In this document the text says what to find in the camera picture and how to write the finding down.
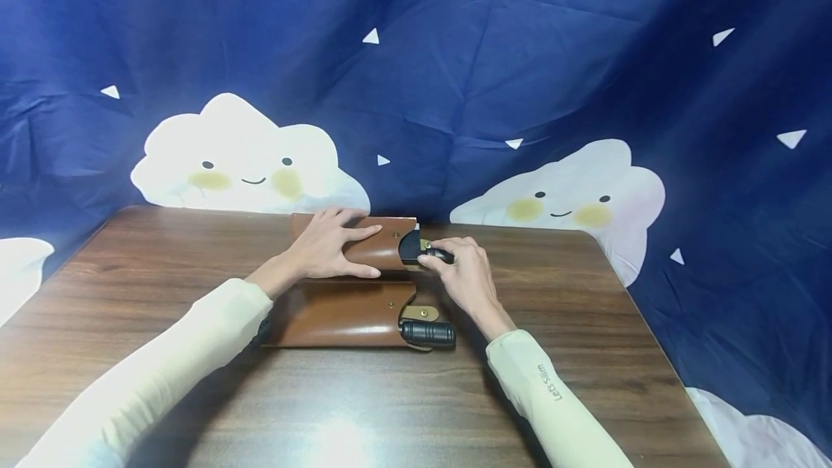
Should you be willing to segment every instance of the leather holster flap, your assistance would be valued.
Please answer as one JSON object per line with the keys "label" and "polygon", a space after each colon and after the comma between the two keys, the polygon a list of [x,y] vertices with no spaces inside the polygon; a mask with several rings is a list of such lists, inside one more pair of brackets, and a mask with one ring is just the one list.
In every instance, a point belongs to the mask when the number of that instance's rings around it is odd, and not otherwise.
{"label": "leather holster flap", "polygon": [[[292,213],[291,232],[296,239],[312,220],[311,213]],[[365,217],[350,224],[350,228],[368,228],[380,224],[382,231],[370,238],[344,246],[344,256],[356,264],[367,264],[379,271],[406,270],[399,255],[399,243],[416,228],[412,217]]]}
{"label": "leather holster flap", "polygon": [[399,317],[415,295],[410,282],[305,282],[275,304],[264,346],[410,347]]}

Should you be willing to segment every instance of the blue backdrop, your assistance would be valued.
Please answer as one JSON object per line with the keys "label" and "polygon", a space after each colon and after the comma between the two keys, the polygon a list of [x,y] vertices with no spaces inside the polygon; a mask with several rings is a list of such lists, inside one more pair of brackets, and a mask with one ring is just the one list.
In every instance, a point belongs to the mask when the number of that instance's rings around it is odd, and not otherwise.
{"label": "blue backdrop", "polygon": [[618,139],[663,185],[629,291],[685,385],[832,455],[832,0],[0,0],[0,19],[0,238],[50,243],[45,273],[147,203],[148,135],[221,92],[322,128],[373,213],[426,221]]}

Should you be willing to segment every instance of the arm sleeve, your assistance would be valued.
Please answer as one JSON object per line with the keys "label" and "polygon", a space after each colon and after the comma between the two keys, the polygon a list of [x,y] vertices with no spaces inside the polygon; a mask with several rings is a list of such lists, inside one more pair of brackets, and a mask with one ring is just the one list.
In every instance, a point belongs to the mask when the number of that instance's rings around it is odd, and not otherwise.
{"label": "arm sleeve", "polygon": [[174,404],[251,342],[270,308],[261,288],[226,281],[83,391],[17,468],[125,467]]}
{"label": "arm sleeve", "polygon": [[516,411],[529,420],[556,468],[633,468],[622,450],[555,373],[525,331],[491,342],[488,364]]}

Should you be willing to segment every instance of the wooden table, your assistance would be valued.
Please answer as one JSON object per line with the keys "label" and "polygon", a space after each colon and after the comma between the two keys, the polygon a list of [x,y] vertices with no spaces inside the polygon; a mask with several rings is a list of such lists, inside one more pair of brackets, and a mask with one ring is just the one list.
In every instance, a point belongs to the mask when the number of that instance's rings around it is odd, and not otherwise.
{"label": "wooden table", "polygon": [[[630,297],[585,233],[423,228],[488,250],[505,308],[647,467],[727,467]],[[228,277],[289,245],[288,217],[132,207],[0,328],[0,466],[91,382]],[[420,302],[441,293],[419,274]],[[201,382],[132,467],[545,467],[463,329],[453,352],[252,350]]]}

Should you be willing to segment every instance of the yellow cheek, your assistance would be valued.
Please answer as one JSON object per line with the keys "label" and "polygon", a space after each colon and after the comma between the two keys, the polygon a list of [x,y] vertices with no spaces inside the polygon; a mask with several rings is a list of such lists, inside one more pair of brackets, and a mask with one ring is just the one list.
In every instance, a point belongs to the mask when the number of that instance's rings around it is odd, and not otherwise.
{"label": "yellow cheek", "polygon": [[580,226],[603,228],[612,221],[612,212],[603,204],[590,204],[576,211],[573,218]]}
{"label": "yellow cheek", "polygon": [[272,188],[278,194],[296,201],[303,196],[303,185],[300,176],[294,170],[283,168],[272,174]]}
{"label": "yellow cheek", "polygon": [[188,176],[188,183],[203,190],[227,190],[231,188],[231,178],[221,172],[196,172]]}
{"label": "yellow cheek", "polygon": [[533,198],[518,199],[509,204],[506,215],[510,220],[517,222],[530,222],[540,217],[543,213],[543,203]]}

